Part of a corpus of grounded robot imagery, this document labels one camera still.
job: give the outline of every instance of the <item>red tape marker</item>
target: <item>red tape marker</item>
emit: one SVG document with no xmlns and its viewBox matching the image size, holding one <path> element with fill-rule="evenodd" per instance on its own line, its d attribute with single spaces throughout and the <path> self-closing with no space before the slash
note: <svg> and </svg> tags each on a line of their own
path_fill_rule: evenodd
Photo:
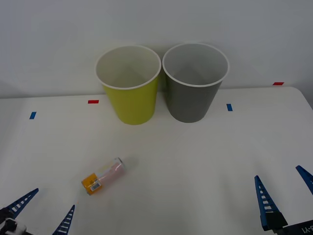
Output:
<svg viewBox="0 0 313 235">
<path fill-rule="evenodd" d="M 98 99 L 90 99 L 88 100 L 88 104 L 98 104 L 99 100 Z"/>
<path fill-rule="evenodd" d="M 274 82 L 273 86 L 282 86 L 284 82 Z"/>
</svg>

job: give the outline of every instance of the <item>small bottle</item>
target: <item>small bottle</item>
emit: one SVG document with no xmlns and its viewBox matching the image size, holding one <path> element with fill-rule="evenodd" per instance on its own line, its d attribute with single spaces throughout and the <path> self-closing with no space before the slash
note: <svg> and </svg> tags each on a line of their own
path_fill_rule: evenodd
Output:
<svg viewBox="0 0 313 235">
<path fill-rule="evenodd" d="M 84 188 L 89 195 L 94 194 L 103 187 L 107 187 L 114 180 L 125 173 L 125 166 L 120 158 L 114 158 L 110 163 L 105 164 L 95 173 L 82 181 Z"/>
</svg>

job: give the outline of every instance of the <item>table surface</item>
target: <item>table surface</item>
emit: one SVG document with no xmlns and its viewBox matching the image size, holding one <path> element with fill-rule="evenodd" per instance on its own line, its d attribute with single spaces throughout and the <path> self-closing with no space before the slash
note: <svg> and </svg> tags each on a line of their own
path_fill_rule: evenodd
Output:
<svg viewBox="0 0 313 235">
<path fill-rule="evenodd" d="M 39 188 L 18 216 L 31 233 L 52 234 L 76 204 L 71 235 L 265 234 L 255 175 L 290 225 L 313 219 L 295 169 L 313 173 L 313 110 L 295 88 L 219 90 L 197 123 L 171 117 L 162 94 L 138 126 L 105 95 L 1 99 L 0 109 L 0 206 Z M 127 174 L 87 195 L 81 181 L 115 157 Z"/>
</svg>

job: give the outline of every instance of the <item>yellow paper cup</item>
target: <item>yellow paper cup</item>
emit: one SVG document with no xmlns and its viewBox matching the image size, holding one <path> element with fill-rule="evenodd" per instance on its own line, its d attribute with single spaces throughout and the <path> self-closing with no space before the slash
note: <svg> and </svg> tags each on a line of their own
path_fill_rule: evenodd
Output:
<svg viewBox="0 0 313 235">
<path fill-rule="evenodd" d="M 118 47 L 96 64 L 96 74 L 118 118 L 130 125 L 147 122 L 153 115 L 161 60 L 143 46 Z"/>
</svg>

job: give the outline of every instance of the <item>blue tape marker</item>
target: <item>blue tape marker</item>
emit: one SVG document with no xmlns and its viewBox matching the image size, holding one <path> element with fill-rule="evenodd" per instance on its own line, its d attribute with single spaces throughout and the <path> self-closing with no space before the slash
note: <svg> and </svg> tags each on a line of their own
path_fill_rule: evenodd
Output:
<svg viewBox="0 0 313 235">
<path fill-rule="evenodd" d="M 226 104 L 226 105 L 227 105 L 227 110 L 228 111 L 233 111 L 233 108 L 232 108 L 231 104 Z"/>
<path fill-rule="evenodd" d="M 30 115 L 30 117 L 29 117 L 29 119 L 34 119 L 35 116 L 36 116 L 36 113 L 37 113 L 37 112 L 32 112 L 31 115 Z"/>
</svg>

